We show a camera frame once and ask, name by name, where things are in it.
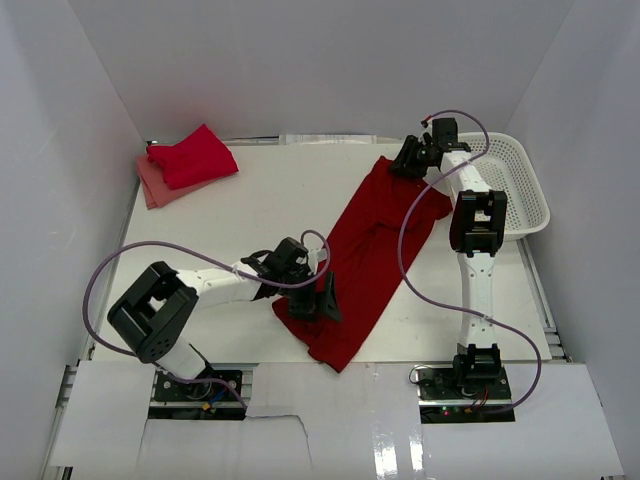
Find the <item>white perforated plastic basket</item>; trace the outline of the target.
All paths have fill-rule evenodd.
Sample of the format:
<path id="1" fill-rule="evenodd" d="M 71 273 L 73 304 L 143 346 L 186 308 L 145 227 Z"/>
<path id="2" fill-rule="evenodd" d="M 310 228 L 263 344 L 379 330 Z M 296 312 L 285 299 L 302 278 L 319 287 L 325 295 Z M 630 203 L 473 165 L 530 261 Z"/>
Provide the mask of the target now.
<path id="1" fill-rule="evenodd" d="M 482 213 L 485 201 L 471 199 L 472 191 L 500 192 L 506 198 L 504 236 L 506 242 L 519 240 L 544 229 L 550 210 L 524 147 L 515 138 L 490 132 L 463 133 L 459 141 L 468 148 L 443 156 L 441 170 L 447 175 L 454 207 L 454 223 L 469 223 L 475 206 L 475 221 L 485 224 L 493 218 Z"/>

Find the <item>dark red t-shirt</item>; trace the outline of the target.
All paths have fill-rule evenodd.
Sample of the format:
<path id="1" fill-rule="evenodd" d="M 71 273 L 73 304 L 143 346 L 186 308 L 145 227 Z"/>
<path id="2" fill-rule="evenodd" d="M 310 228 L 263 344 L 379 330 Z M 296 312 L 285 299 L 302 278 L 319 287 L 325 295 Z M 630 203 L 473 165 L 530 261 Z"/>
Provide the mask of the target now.
<path id="1" fill-rule="evenodd" d="M 402 280 L 397 245 L 403 240 L 408 268 L 429 238 L 435 223 L 451 211 L 449 197 L 389 171 L 379 158 L 352 196 L 328 237 L 330 271 L 334 273 L 340 322 L 320 316 L 314 322 L 293 318 L 280 298 L 272 310 L 282 324 L 308 347 L 315 360 L 340 373 L 373 330 Z"/>

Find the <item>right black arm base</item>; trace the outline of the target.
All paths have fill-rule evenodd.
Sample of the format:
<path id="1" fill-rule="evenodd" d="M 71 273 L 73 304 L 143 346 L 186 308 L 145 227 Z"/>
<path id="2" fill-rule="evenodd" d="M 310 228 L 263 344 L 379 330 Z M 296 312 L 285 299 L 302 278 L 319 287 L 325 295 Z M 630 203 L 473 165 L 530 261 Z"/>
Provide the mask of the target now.
<path id="1" fill-rule="evenodd" d="M 505 369 L 496 380 L 459 386 L 452 367 L 416 365 L 409 371 L 408 380 L 417 389 L 423 425 L 515 421 Z"/>

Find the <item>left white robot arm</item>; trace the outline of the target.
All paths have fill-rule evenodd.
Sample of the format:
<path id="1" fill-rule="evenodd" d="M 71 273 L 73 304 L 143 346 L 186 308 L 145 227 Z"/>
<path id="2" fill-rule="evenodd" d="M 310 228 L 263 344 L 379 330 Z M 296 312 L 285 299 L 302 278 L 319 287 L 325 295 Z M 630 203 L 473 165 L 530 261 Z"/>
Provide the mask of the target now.
<path id="1" fill-rule="evenodd" d="M 309 250 L 287 237 L 275 249 L 257 251 L 231 266 L 175 270 L 154 262 L 114 303 L 107 320 L 141 363 L 187 384 L 200 383 L 212 370 L 182 335 L 194 311 L 280 296 L 297 320 L 340 322 L 328 260 L 325 248 Z"/>

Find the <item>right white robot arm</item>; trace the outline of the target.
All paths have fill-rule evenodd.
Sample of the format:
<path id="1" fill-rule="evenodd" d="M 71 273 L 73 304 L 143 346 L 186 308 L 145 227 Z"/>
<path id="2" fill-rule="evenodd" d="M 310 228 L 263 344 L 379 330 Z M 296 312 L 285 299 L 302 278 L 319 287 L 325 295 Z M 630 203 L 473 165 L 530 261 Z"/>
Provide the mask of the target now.
<path id="1" fill-rule="evenodd" d="M 474 162 L 490 146 L 483 131 L 484 150 L 474 154 L 459 139 L 455 110 L 444 110 L 421 122 L 425 132 L 406 137 L 389 172 L 406 179 L 421 179 L 436 168 L 450 186 L 453 216 L 449 244 L 461 272 L 462 314 L 457 353 L 450 384 L 465 395 L 484 394 L 502 371 L 501 354 L 490 320 L 493 317 L 493 269 L 502 247 L 508 198 L 483 179 Z"/>

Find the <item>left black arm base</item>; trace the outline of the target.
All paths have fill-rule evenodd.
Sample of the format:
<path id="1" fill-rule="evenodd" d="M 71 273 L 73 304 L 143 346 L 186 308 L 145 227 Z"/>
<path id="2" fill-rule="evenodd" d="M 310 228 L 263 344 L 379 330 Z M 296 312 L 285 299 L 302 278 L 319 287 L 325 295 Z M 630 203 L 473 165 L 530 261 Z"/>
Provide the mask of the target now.
<path id="1" fill-rule="evenodd" d="M 250 396 L 250 384 L 242 370 L 222 368 L 205 373 L 226 382 L 186 384 L 159 371 L 154 379 L 148 418 L 151 420 L 242 421 L 245 408 L 237 400 Z"/>

